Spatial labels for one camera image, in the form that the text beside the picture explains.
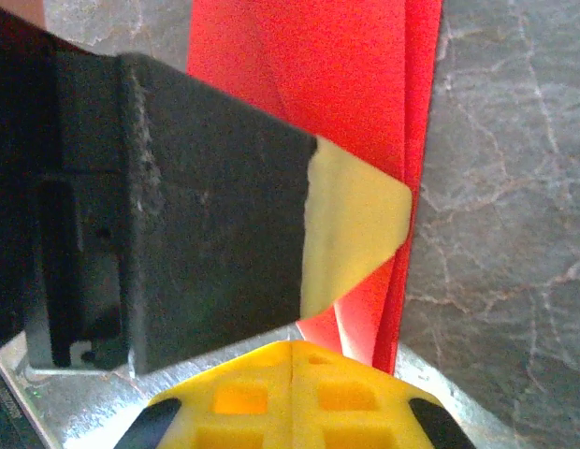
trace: yellow foam piece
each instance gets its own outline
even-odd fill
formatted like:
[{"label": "yellow foam piece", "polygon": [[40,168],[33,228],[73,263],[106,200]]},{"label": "yellow foam piece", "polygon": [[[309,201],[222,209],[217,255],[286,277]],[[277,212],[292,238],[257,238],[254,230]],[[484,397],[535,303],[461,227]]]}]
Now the yellow foam piece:
[{"label": "yellow foam piece", "polygon": [[409,233],[409,187],[324,138],[309,163],[300,316],[343,297]]},{"label": "yellow foam piece", "polygon": [[430,394],[305,341],[281,341],[155,397],[181,408],[158,449],[433,449],[408,401]]}]

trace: black plastic part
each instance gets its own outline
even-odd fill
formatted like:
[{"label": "black plastic part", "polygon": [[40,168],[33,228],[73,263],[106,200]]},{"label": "black plastic part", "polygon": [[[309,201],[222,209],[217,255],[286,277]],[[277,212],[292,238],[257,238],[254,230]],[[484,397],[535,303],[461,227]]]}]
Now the black plastic part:
[{"label": "black plastic part", "polygon": [[145,373],[296,321],[315,146],[0,11],[0,314],[31,365]]},{"label": "black plastic part", "polygon": [[0,342],[22,330],[22,295],[34,283],[34,173],[60,164],[51,59],[59,46],[0,9]]},{"label": "black plastic part", "polygon": [[475,449],[452,415],[439,405],[422,398],[409,401],[414,416],[436,449]]},{"label": "black plastic part", "polygon": [[148,57],[121,62],[137,371],[296,321],[315,138]]},{"label": "black plastic part", "polygon": [[176,417],[181,401],[170,398],[144,409],[114,449],[156,449]]}]

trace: red paper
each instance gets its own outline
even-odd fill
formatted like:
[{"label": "red paper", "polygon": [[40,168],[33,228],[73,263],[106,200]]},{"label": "red paper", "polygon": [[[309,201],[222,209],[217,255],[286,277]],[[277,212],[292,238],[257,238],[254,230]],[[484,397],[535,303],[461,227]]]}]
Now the red paper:
[{"label": "red paper", "polygon": [[406,290],[411,245],[413,244],[414,218],[419,199],[419,185],[423,168],[425,134],[428,123],[431,83],[435,62],[436,42],[442,12],[442,0],[423,2],[406,0],[406,164],[404,181],[413,191],[411,232],[406,243],[397,251],[395,269],[385,302],[375,351],[373,366],[394,372],[399,342],[400,317]]},{"label": "red paper", "polygon": [[[433,59],[429,67],[405,71],[405,36],[419,45],[418,36],[409,37],[408,30],[419,33],[435,20],[432,32],[424,32],[435,36],[438,23],[434,5],[426,1],[418,2],[420,8],[413,7],[416,3],[407,2],[412,11],[406,14],[404,3],[382,0],[195,0],[188,70],[335,141],[406,181],[416,192],[423,147],[418,150],[418,145],[410,145],[413,154],[405,153],[404,139],[406,133],[407,138],[423,141],[426,117],[422,121],[419,117],[423,110],[427,116],[425,92]],[[427,61],[434,45],[435,38],[415,55]],[[421,74],[421,80],[414,79]],[[406,78],[415,88],[405,85]],[[416,105],[405,108],[405,89]],[[422,130],[405,130],[405,112],[409,111],[415,117],[412,122],[419,121]],[[392,370],[410,246],[403,248],[395,260],[372,273],[334,309],[301,322],[305,337],[336,350],[342,344],[345,353]],[[386,302],[390,279],[399,288],[392,286]]]}]

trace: gray marble surface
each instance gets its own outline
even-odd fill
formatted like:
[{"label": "gray marble surface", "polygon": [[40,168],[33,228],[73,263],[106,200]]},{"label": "gray marble surface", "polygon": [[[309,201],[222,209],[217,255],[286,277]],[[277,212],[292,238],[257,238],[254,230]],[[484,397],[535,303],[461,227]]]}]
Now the gray marble surface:
[{"label": "gray marble surface", "polygon": [[[45,0],[185,66],[190,0]],[[401,338],[536,448],[580,448],[580,0],[445,0]]]}]

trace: metal plate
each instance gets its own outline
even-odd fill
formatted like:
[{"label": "metal plate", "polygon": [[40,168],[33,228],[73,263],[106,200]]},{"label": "metal plate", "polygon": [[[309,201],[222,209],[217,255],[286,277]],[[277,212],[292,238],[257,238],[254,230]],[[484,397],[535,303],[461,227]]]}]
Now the metal plate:
[{"label": "metal plate", "polygon": [[[278,340],[298,340],[288,326],[157,371],[133,377],[127,367],[107,373],[30,369],[21,333],[0,350],[0,372],[50,449],[113,447],[157,393]],[[400,346],[396,375],[435,395],[478,449],[527,449],[527,443],[410,349]]]}]

